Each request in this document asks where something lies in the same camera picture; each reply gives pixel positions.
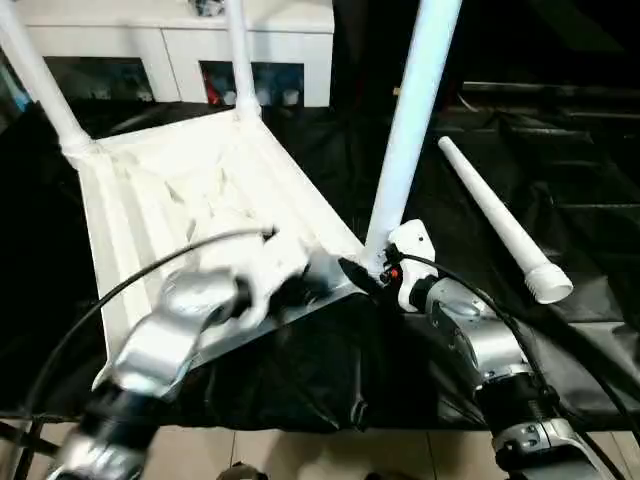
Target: black tarp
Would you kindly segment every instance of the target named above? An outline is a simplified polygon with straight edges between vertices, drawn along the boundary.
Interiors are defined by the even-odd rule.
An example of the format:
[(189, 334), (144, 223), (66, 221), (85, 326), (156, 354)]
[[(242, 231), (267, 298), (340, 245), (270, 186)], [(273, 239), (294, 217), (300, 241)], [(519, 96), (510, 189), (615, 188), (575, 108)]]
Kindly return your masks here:
[[(95, 137), (212, 111), (190, 104), (73, 107)], [(264, 119), (364, 239), (390, 118), (304, 109), (267, 110)], [(449, 113), (430, 132), (406, 218), (424, 221), (438, 260), (495, 298), (539, 315), (517, 266), (435, 146), (437, 136), (449, 134), (574, 281), (575, 293), (553, 307), (549, 321), (586, 329), (637, 367), (637, 123)], [(11, 308), (0, 338), (0, 415), (6, 417), (17, 415), (44, 358), (95, 298), (95, 285), (78, 180), (38, 108), (0, 136), (0, 152), (10, 252), (5, 302)], [(586, 373), (542, 340), (538, 351), (550, 381), (587, 427), (621, 426)], [(78, 415), (103, 362), (96, 320), (69, 348), (38, 412), (50, 420)], [(428, 349), (397, 317), (355, 296), (195, 370), (159, 421), (300, 431), (469, 426), (438, 401), (429, 362)]]

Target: shelf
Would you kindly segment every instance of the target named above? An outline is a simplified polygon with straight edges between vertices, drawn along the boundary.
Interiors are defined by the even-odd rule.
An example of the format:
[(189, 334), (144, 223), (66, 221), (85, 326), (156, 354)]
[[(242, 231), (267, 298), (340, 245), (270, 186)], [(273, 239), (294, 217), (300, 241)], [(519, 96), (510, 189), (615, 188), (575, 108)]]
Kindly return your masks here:
[[(226, 30), (224, 15), (198, 17), (180, 0), (19, 0), (22, 21), (35, 26), (148, 27)], [(333, 33), (332, 0), (244, 0), (249, 31)]]

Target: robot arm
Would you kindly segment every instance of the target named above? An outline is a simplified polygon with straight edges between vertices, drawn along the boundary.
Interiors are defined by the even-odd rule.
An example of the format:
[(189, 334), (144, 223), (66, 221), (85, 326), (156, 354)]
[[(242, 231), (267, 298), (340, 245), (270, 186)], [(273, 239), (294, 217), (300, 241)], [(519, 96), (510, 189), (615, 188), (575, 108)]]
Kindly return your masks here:
[(201, 334), (206, 329), (210, 341), (249, 335), (265, 319), (271, 296), (301, 275), (309, 258), (296, 239), (279, 233), (241, 268), (170, 275), (157, 305), (130, 332), (93, 392), (47, 479), (139, 476), (158, 429), (150, 419), (175, 399)]
[[(400, 252), (435, 259), (419, 220), (400, 226), (389, 240)], [(457, 281), (438, 279), (432, 267), (409, 259), (399, 266), (401, 272), (386, 276), (399, 283), (398, 304), (421, 312), (408, 316), (419, 317), (415, 320), (431, 345), (446, 352), (447, 373), (456, 375), (456, 383), (481, 411), (502, 470), (519, 479), (613, 478), (557, 413), (496, 312)]]

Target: white plastic pole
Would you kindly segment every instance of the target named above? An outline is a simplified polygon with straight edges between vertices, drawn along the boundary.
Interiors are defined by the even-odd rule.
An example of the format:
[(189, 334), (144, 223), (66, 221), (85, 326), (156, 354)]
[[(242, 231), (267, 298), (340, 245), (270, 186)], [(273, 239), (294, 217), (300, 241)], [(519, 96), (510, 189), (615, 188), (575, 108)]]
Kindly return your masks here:
[(383, 250), (402, 221), (462, 0), (421, 0), (393, 118), (362, 261), (382, 269)]
[(536, 301), (555, 303), (569, 295), (573, 290), (571, 280), (542, 253), (453, 141), (442, 137), (438, 146), (524, 272), (525, 283)]
[(12, 0), (0, 0), (0, 45), (22, 83), (35, 92), (58, 133), (63, 151), (90, 144), (91, 139), (80, 127), (26, 28), (20, 23)]
[(227, 15), (233, 75), (236, 80), (236, 110), (240, 118), (260, 115), (260, 103), (253, 85), (253, 73), (247, 48), (247, 27), (245, 25), (242, 0), (227, 0), (224, 4)]

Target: tile floor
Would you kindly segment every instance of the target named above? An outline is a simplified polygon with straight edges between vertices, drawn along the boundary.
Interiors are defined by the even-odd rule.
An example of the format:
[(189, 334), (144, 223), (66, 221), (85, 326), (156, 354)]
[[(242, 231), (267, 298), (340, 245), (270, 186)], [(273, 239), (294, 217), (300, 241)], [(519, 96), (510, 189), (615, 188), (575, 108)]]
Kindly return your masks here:
[[(43, 438), (59, 443), (71, 424), (47, 425)], [(640, 450), (628, 433), (595, 433), (629, 480), (640, 480)], [(4, 460), (0, 449), (0, 458)], [(371, 471), (398, 472), (423, 480), (498, 480), (490, 436), (484, 432), (372, 430), (335, 435), (276, 430), (233, 432), (221, 428), (162, 428), (144, 478), (211, 479), (242, 460), (272, 480), (362, 480)], [(42, 478), (48, 459), (37, 455), (29, 480)]]

